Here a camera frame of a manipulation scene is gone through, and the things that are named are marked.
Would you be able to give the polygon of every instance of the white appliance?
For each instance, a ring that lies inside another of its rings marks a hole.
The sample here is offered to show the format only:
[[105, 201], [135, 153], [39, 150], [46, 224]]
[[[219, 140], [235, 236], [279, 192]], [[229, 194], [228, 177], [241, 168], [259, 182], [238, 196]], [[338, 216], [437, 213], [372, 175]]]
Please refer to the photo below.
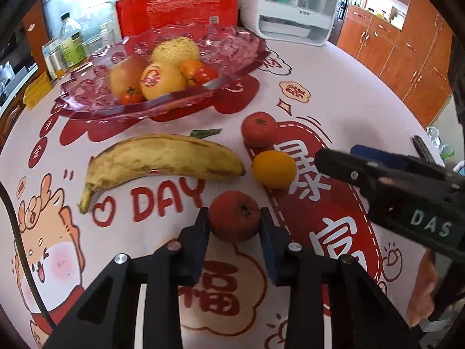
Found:
[[321, 46], [338, 0], [242, 0], [241, 20], [262, 38]]

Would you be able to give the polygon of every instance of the small orange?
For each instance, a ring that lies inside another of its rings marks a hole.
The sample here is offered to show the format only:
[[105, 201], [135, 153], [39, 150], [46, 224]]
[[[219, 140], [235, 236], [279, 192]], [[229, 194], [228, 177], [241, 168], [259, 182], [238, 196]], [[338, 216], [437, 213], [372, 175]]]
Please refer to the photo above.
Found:
[[297, 165], [294, 159], [281, 151], [259, 153], [253, 159], [252, 169], [255, 180], [272, 189], [288, 187], [297, 174]]
[[196, 85], [196, 83], [189, 83], [189, 81], [194, 81], [194, 73], [200, 67], [203, 67], [204, 64], [200, 60], [185, 60], [181, 64], [179, 64], [178, 68], [184, 77], [187, 79], [188, 86]]

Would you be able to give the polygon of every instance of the green bottle label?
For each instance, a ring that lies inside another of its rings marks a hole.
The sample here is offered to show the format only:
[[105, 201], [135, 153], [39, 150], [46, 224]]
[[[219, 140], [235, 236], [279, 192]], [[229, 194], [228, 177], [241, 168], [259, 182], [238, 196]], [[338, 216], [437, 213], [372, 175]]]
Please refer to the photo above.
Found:
[[65, 39], [61, 44], [61, 50], [68, 67], [74, 67], [81, 60], [85, 59], [85, 52], [82, 47], [83, 42], [84, 39], [82, 38], [81, 32], [77, 32], [68, 39]]

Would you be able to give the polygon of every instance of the black cable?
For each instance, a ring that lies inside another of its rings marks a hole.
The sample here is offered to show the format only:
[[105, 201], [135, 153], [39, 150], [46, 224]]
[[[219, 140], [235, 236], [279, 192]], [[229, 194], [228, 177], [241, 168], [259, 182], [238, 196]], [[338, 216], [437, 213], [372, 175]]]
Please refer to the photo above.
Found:
[[15, 208], [13, 207], [13, 203], [11, 202], [10, 196], [6, 191], [3, 184], [0, 182], [0, 198], [5, 204], [6, 212], [8, 213], [8, 218], [10, 219], [11, 229], [13, 231], [13, 236], [15, 237], [16, 248], [18, 249], [18, 256], [21, 262], [21, 266], [24, 270], [24, 275], [26, 276], [27, 283], [29, 284], [29, 288], [31, 289], [32, 295], [34, 297], [35, 302], [39, 306], [40, 313], [45, 318], [48, 325], [53, 329], [55, 328], [56, 324], [52, 320], [52, 317], [47, 311], [45, 307], [44, 301], [40, 297], [39, 290], [37, 290], [37, 286], [35, 285], [34, 278], [32, 277], [31, 269], [29, 268], [29, 264], [27, 262], [26, 252], [24, 251], [23, 240], [21, 239], [21, 232], [19, 231], [18, 220], [16, 219], [16, 212]]

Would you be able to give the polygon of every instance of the transparent pink bowl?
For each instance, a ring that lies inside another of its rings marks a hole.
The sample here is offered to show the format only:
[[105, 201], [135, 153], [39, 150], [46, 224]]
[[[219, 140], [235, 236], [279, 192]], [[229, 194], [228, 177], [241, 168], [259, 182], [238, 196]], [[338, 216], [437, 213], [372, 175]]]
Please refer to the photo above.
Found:
[[[110, 68], [133, 54], [150, 59], [158, 43], [180, 36], [194, 40], [201, 50], [201, 60], [214, 67], [220, 76], [204, 85], [165, 94], [152, 101], [120, 105], [108, 86]], [[70, 80], [61, 85], [62, 94], [56, 99], [63, 104], [58, 114], [74, 120], [157, 117], [213, 96], [216, 90], [258, 68], [268, 54], [264, 39], [234, 26], [221, 28], [193, 23], [149, 29], [106, 47], [102, 53], [92, 55], [87, 64], [72, 71]]]

